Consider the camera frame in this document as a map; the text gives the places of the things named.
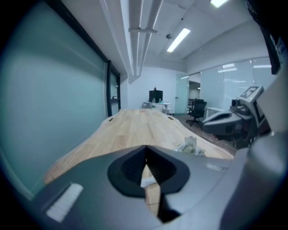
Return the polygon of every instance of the chair base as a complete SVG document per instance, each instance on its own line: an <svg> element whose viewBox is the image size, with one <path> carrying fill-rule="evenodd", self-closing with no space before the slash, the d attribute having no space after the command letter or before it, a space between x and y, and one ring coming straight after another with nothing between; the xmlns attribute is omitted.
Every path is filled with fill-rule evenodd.
<svg viewBox="0 0 288 230"><path fill-rule="evenodd" d="M190 126L192 126L194 123L197 123L201 126L202 122L198 119L194 117L194 120L187 120L186 123L191 122Z"/></svg>

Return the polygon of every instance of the frosted glass panel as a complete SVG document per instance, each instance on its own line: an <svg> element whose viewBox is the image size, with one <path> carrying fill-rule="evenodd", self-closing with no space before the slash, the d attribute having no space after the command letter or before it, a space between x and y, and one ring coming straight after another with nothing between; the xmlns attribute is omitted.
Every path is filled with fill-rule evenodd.
<svg viewBox="0 0 288 230"><path fill-rule="evenodd" d="M110 93L111 98L113 98L113 96L117 97L117 77L112 72L110 78Z"/></svg>
<svg viewBox="0 0 288 230"><path fill-rule="evenodd" d="M219 69L214 67L201 72L200 99L207 102L207 107L222 108L223 73L219 73Z"/></svg>
<svg viewBox="0 0 288 230"><path fill-rule="evenodd" d="M223 72L224 74L224 100L223 109L229 109L231 100L238 97L248 87L254 85L253 71L249 60L243 62L234 62L234 66L224 68L233 70Z"/></svg>
<svg viewBox="0 0 288 230"><path fill-rule="evenodd" d="M189 77L183 78L185 75L176 75L176 98L175 113L186 114L189 96Z"/></svg>
<svg viewBox="0 0 288 230"><path fill-rule="evenodd" d="M112 116L119 112L118 102L111 104Z"/></svg>
<svg viewBox="0 0 288 230"><path fill-rule="evenodd" d="M276 79L277 75L271 74L271 64L268 57L252 59L254 84L262 85L267 89Z"/></svg>
<svg viewBox="0 0 288 230"><path fill-rule="evenodd" d="M0 146L32 193L105 119L104 62L46 3L16 28L0 66Z"/></svg>

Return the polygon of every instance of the chair backrest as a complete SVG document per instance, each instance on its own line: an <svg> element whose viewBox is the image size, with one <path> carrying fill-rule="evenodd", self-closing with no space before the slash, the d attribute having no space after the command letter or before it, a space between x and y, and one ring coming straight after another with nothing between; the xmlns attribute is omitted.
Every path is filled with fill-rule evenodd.
<svg viewBox="0 0 288 230"><path fill-rule="evenodd" d="M207 102L202 99L195 100L193 113L202 113L205 109Z"/></svg>

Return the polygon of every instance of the white label strip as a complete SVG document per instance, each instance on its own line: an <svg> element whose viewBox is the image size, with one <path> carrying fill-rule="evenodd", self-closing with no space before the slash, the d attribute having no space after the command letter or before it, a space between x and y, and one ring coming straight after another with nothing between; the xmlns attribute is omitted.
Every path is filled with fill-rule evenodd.
<svg viewBox="0 0 288 230"><path fill-rule="evenodd" d="M62 196L47 210L46 214L57 222L62 222L82 192L79 184L71 184Z"/></svg>

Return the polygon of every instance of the light wood tabletop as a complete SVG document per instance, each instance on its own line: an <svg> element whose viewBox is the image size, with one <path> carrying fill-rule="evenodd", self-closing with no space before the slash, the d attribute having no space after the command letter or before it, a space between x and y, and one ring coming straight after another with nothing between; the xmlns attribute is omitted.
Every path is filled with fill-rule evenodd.
<svg viewBox="0 0 288 230"><path fill-rule="evenodd" d="M188 136L197 138L197 146L205 150L207 157L233 158L226 150L188 130L175 117L157 109L121 110L103 121L87 140L55 162L44 181L53 181L83 160L133 146L153 145L173 150Z"/></svg>

